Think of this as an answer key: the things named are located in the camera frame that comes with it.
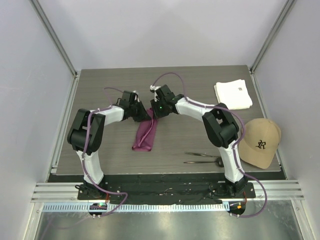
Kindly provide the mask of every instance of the folded white towel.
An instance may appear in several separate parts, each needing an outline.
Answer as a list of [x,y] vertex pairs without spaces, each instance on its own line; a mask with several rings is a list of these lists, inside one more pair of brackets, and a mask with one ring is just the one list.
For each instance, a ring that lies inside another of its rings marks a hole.
[[214,90],[218,102],[224,103],[230,110],[248,109],[253,104],[245,80],[217,82]]

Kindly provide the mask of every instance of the maroon towel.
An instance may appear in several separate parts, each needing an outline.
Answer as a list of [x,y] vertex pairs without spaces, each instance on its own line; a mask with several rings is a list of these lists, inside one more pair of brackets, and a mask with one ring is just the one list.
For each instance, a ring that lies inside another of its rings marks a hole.
[[154,119],[152,108],[148,109],[146,112],[151,117],[151,120],[140,123],[132,146],[132,150],[134,151],[150,152],[154,145],[158,120]]

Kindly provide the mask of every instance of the gray wood-grain tabletop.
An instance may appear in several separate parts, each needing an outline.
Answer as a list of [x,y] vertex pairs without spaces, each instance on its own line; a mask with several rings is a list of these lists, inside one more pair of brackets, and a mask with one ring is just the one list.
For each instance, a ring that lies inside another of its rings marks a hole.
[[[263,118],[248,67],[245,65],[88,69],[81,71],[66,134],[68,134],[78,109],[94,110],[110,105],[103,92],[104,87],[115,87],[128,91],[136,90],[145,108],[150,108],[150,100],[154,97],[149,91],[150,85],[158,76],[166,72],[180,74],[185,81],[187,96],[206,104],[218,103],[214,91],[216,82],[225,83],[243,79],[246,81],[253,106],[236,112],[245,123],[255,118]],[[164,84],[167,84],[176,95],[183,93],[182,84],[175,75],[164,76],[156,85],[162,86]],[[109,95],[113,103],[122,96],[120,92],[113,90],[109,90]],[[202,122],[174,113],[161,118],[150,152],[132,150],[138,127],[139,123],[129,118],[104,128],[99,158],[101,169],[105,174],[224,172],[223,168],[214,163],[183,163],[185,161],[210,160],[206,157],[186,155],[184,152],[219,155],[218,149],[209,141]],[[280,171],[276,157],[268,169],[260,169],[245,162],[242,162],[242,166],[247,172]],[[71,145],[67,143],[66,137],[56,174],[83,174],[80,159]]]

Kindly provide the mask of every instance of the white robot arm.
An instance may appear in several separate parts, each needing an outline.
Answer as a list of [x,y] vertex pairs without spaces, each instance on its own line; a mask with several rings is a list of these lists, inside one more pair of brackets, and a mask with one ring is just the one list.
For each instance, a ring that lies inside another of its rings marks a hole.
[[[185,98],[181,98],[176,104],[176,110],[178,114],[181,115],[187,115],[194,119],[197,119],[201,122],[203,122],[203,115],[207,112],[212,111],[212,108],[214,105],[206,105],[206,107],[197,106],[194,104],[191,104],[190,102],[197,103],[198,105],[204,105],[201,102],[197,102],[194,100],[191,100],[187,97],[187,100]],[[230,182],[235,183],[238,182],[240,179],[243,178],[243,174],[238,170],[234,154],[233,154],[233,146],[235,144],[236,140],[233,140],[227,148],[221,146],[218,147],[218,150],[220,152],[223,165],[224,165],[224,175],[225,178],[228,179]],[[235,145],[235,152],[236,152],[236,160],[238,165],[241,167],[241,162],[238,154],[238,146]]]
[[[117,104],[92,114],[89,138],[86,139],[90,112],[93,112],[93,110],[78,110],[69,130],[67,141],[79,156],[82,167],[84,167],[85,163],[84,188],[91,189],[90,195],[97,196],[98,198],[100,197],[100,192],[97,191],[92,181],[101,188],[104,188],[104,173],[101,170],[98,152],[103,137],[104,126],[126,120],[130,117],[135,122],[151,120],[151,117],[147,114],[136,92],[124,91],[122,98],[119,99]],[[88,141],[88,145],[85,154],[83,154],[86,141]]]
[[150,86],[150,91],[154,93],[151,105],[155,118],[175,113],[190,116],[204,123],[209,140],[219,149],[228,192],[231,195],[240,192],[245,187],[247,178],[243,174],[238,146],[235,144],[239,126],[232,114],[223,110],[227,106],[223,103],[217,106],[204,104],[182,94],[175,95],[167,85]]

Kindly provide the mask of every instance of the baseball cap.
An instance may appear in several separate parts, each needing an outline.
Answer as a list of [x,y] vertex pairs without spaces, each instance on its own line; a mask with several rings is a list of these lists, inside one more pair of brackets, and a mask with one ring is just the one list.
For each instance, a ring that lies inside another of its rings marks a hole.
[[256,118],[245,125],[245,135],[240,141],[238,151],[241,160],[267,169],[278,148],[281,130],[272,120]]

